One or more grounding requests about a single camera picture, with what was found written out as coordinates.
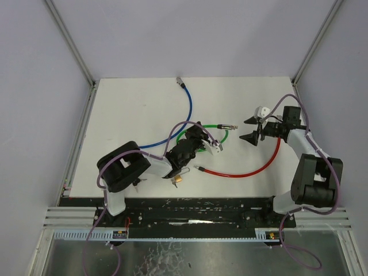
metal connector plug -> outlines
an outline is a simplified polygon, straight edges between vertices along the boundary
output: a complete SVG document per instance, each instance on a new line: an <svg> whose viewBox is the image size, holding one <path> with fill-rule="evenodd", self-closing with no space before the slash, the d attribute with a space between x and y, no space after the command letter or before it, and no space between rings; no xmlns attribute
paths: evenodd
<svg viewBox="0 0 368 276"><path fill-rule="evenodd" d="M217 125L218 129L227 129L228 131L234 131L237 129L237 125Z"/></svg>
<svg viewBox="0 0 368 276"><path fill-rule="evenodd" d="M181 88L185 88L185 83L180 77L177 77L177 84L179 84Z"/></svg>

blue cable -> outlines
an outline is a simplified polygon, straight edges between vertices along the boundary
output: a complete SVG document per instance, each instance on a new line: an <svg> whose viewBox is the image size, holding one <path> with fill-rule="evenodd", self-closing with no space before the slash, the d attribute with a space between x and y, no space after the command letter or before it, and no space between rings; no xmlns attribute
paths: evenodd
<svg viewBox="0 0 368 276"><path fill-rule="evenodd" d="M186 86L185 86L183 89L185 90L186 94L188 95L188 99L189 99L189 114L188 114L188 117L187 117L186 121L190 121L190 117L191 117L191 110L192 110L192 108L193 108L193 103L191 102L191 96L190 96L189 91L188 91L188 89L186 88ZM181 127L177 132L175 132L175 133L172 135L172 137L170 138L170 140L171 140L171 139L173 139L173 138L175 138L175 137L177 137L177 136L179 135L179 133L181 133L181 132L184 130L185 126L186 126L186 124L183 124L183 125L182 125L182 127ZM162 140L161 142L157 142L157 143L155 143L155 144L142 145L142 146L139 146L139 147L140 147L141 149L142 149L142 148L153 148L153 147L156 147L157 145L165 144L166 142L167 142L167 139Z"/></svg>

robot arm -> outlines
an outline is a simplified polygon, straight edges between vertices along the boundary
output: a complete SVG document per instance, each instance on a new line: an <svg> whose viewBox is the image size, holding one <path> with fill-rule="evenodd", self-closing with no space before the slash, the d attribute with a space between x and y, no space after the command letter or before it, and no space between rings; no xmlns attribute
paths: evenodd
<svg viewBox="0 0 368 276"><path fill-rule="evenodd" d="M325 161L311 145L310 141L319 148L311 131L306 133L306 126L301 125L300 112L299 107L285 106L282 119L276 117L277 122L269 122L267 116L270 109L259 107L255 115L244 122L257 125L257 130L240 136L252 145L258 145L259 138L262 141L266 136L282 138L299 158L290 191L274 198L273 209L277 213L285 214L300 205L332 207L337 199L336 182ZM340 181L342 161L329 157L320 148L319 150L330 161Z"/></svg>
<svg viewBox="0 0 368 276"><path fill-rule="evenodd" d="M98 170L101 172L102 168L116 156L139 149L134 141L122 145L97 162ZM109 213L116 216L125 210L124 190L130 184L136 186L141 181L140 176L143 173L154 174L162 178L173 178L195 158L199 149L206 149L213 155L223 150L218 141L211 142L207 133L199 126L193 125L186 131L185 139L180 140L161 160L137 152L122 157L128 166L124 166L121 159L113 162L102 174Z"/></svg>

green cable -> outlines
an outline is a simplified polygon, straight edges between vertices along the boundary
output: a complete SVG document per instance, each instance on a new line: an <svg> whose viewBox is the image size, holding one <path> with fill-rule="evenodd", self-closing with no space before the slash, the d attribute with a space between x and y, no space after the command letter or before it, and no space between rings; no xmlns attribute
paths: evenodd
<svg viewBox="0 0 368 276"><path fill-rule="evenodd" d="M217 128L217 125L203 125L204 128ZM184 135L184 133L186 132L186 129L184 131L182 131L181 133L179 133L179 135L177 136L177 144L180 140L180 138ZM226 141L226 139L228 138L229 136L229 131L227 129L225 129L225 136L224 138L221 140L221 144L223 142Z"/></svg>

white table surface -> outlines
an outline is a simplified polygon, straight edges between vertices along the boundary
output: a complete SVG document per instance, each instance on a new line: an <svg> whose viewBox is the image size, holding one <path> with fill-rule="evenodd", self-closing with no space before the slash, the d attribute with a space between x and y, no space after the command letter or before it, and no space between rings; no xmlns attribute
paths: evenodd
<svg viewBox="0 0 368 276"><path fill-rule="evenodd" d="M258 106L272 109L285 94L294 93L289 77L183 78L193 99L192 121L202 124L233 124L239 129L229 132L218 156L197 154L189 163L191 172L175 188L169 179L150 175L137 189L126 189L126 197L268 197L290 189L298 164L293 150L283 141L275 161L265 171L248 178L216 177L193 168L201 165L225 173L248 173L262 167L274 152L277 139L267 137L257 147L240 140L254 125L243 121ZM286 99L284 105L296 105ZM151 144L167 138L171 128L187 117L186 93L174 78L101 79L70 197L102 197L96 186L97 161L128 141ZM224 131L209 129L219 140ZM169 149L175 144L171 141ZM162 154L164 145L147 149Z"/></svg>

